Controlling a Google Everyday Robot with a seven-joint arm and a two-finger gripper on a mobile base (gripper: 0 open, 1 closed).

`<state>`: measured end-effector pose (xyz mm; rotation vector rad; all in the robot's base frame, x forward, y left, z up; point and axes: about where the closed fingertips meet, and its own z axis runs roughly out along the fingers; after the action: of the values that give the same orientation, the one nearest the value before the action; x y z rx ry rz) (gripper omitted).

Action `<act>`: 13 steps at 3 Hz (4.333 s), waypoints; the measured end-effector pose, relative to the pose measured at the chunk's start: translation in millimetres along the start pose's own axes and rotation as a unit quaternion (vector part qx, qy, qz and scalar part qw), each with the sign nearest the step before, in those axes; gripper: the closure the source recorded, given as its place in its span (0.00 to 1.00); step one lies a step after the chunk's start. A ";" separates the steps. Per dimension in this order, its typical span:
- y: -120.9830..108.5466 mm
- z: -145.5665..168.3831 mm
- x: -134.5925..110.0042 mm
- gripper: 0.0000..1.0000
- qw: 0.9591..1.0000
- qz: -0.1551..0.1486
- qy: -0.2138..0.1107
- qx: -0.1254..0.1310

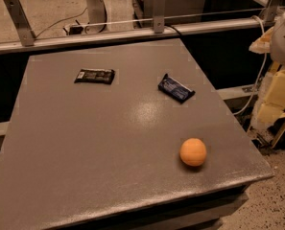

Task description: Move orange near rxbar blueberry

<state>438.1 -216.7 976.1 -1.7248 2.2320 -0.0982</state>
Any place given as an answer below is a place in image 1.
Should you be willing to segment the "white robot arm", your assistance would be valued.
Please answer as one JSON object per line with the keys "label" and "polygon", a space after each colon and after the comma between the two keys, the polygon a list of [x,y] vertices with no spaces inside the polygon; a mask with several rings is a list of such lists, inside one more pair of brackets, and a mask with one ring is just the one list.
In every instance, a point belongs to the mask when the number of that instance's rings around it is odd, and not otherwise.
{"label": "white robot arm", "polygon": [[249,50],[269,53],[273,62],[282,65],[276,73],[266,74],[266,82],[259,90],[259,104],[253,110],[253,124],[269,127],[285,110],[285,12],[273,27],[251,43]]}

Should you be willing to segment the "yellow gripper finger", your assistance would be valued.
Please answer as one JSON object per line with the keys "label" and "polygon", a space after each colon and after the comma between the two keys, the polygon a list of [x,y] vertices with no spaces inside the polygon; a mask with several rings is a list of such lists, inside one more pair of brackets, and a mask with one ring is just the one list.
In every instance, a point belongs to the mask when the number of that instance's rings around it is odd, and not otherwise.
{"label": "yellow gripper finger", "polygon": [[255,41],[253,41],[250,44],[249,50],[256,54],[268,53],[271,48],[272,35],[273,35],[273,28],[269,28],[259,38],[257,38]]}
{"label": "yellow gripper finger", "polygon": [[273,124],[285,117],[285,67],[273,75],[272,82],[257,112],[257,122]]}

